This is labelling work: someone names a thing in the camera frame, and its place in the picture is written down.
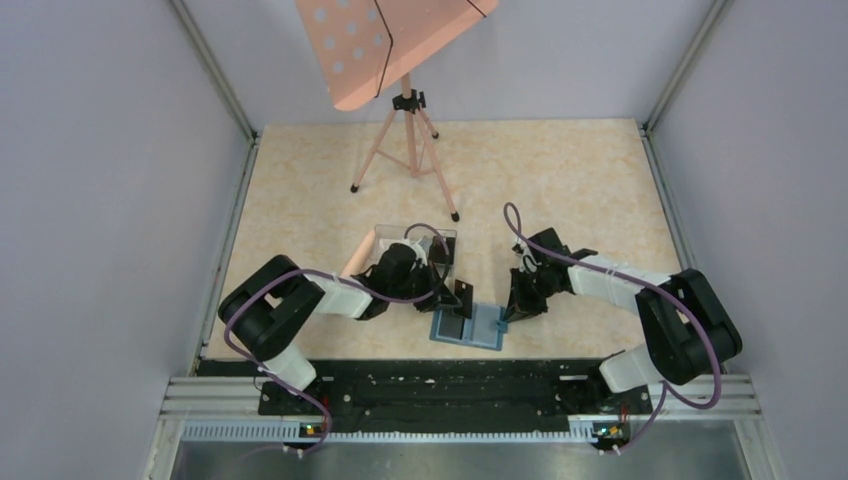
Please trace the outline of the black card stack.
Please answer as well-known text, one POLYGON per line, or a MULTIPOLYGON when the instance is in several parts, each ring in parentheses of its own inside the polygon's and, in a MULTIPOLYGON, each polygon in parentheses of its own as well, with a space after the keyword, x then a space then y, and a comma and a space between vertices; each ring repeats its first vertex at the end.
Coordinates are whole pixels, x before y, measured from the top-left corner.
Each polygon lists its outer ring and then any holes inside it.
POLYGON ((442 240, 433 238, 429 248, 428 259, 435 264, 453 265, 455 263, 455 254, 455 237, 444 237, 442 240))

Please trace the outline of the teal card holder wallet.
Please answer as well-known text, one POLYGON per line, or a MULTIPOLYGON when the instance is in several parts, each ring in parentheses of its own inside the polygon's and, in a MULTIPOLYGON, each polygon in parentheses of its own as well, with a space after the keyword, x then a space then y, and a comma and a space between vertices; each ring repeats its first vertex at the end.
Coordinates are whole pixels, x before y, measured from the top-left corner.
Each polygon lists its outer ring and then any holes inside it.
POLYGON ((470 348, 491 351, 501 351, 503 337, 508 331, 504 322, 505 309, 493 304, 474 303, 473 317, 465 319, 463 337, 461 340, 451 340, 437 336, 439 320, 444 315, 455 315, 451 311, 437 311, 433 315, 429 339, 435 342, 454 344, 470 348))

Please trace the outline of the clear plastic box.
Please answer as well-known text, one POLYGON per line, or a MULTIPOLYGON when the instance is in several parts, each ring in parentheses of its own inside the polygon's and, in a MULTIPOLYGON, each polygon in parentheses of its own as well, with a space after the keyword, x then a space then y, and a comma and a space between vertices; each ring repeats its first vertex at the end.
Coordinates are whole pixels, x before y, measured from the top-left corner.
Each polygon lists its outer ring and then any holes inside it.
MULTIPOLYGON (((373 251, 368 258, 371 263, 376 263, 383 253, 387 252, 392 244, 403 244, 412 248, 419 259, 428 259, 429 248, 433 238, 437 238, 436 234, 425 227, 415 227, 407 231, 406 226, 378 224, 375 226, 376 239, 373 245, 373 251)), ((453 229, 438 229, 438 234, 444 237, 455 237, 457 241, 457 231, 453 229)))

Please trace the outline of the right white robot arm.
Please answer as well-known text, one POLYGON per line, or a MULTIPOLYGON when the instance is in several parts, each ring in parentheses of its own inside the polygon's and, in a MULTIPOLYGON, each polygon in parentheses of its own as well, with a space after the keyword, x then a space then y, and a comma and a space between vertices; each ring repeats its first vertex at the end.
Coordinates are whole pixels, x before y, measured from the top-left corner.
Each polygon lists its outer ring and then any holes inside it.
POLYGON ((612 412, 627 391, 654 382, 684 385, 743 349, 741 336, 706 276, 695 269, 654 273, 591 249, 570 251, 553 228, 516 241, 507 323, 542 315, 559 293, 589 296, 635 315, 643 344, 603 360, 586 385, 589 404, 612 412))

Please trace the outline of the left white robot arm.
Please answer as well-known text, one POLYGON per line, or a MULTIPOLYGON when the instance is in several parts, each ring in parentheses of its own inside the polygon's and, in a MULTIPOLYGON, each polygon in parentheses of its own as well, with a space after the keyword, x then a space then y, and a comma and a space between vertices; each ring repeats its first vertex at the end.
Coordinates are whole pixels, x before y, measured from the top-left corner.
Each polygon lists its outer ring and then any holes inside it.
POLYGON ((460 306, 446 285, 454 260, 451 237, 392 240, 376 263, 351 277, 301 269, 289 257, 272 257, 226 296, 218 319, 262 371, 282 380, 283 401, 297 413, 319 404, 317 373, 294 339, 319 315, 367 321, 390 304, 422 313, 460 306))

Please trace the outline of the pink toy microphone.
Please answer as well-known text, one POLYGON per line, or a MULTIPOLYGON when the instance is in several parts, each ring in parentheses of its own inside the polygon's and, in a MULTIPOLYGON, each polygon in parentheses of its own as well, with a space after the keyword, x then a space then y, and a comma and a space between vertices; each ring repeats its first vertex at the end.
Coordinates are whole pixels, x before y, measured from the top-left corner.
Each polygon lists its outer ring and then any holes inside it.
POLYGON ((341 276, 352 277, 363 271, 364 265, 373 251, 375 239, 376 231, 374 229, 369 230, 341 270, 341 276))

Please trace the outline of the pink music stand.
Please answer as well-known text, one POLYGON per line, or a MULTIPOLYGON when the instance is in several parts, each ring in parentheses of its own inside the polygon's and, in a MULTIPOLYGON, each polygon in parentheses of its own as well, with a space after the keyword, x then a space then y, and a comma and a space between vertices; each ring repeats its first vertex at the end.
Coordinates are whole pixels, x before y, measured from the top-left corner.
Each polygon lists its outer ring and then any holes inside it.
POLYGON ((373 159, 380 156, 413 178, 434 175, 450 218, 459 221, 435 150, 440 133, 427 113, 426 95, 413 87, 411 74, 498 5, 497 0, 296 2, 335 109, 357 110, 392 85, 400 86, 351 192, 359 191, 373 159))

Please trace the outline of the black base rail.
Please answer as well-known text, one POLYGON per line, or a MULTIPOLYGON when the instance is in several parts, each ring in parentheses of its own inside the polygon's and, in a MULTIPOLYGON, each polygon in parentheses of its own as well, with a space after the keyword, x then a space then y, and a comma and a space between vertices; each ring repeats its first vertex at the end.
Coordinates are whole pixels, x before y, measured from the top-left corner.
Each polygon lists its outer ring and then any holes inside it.
POLYGON ((318 360, 306 395, 262 385, 262 416, 320 415, 334 433, 559 433, 579 415, 632 419, 646 387, 612 394, 597 359, 318 360))

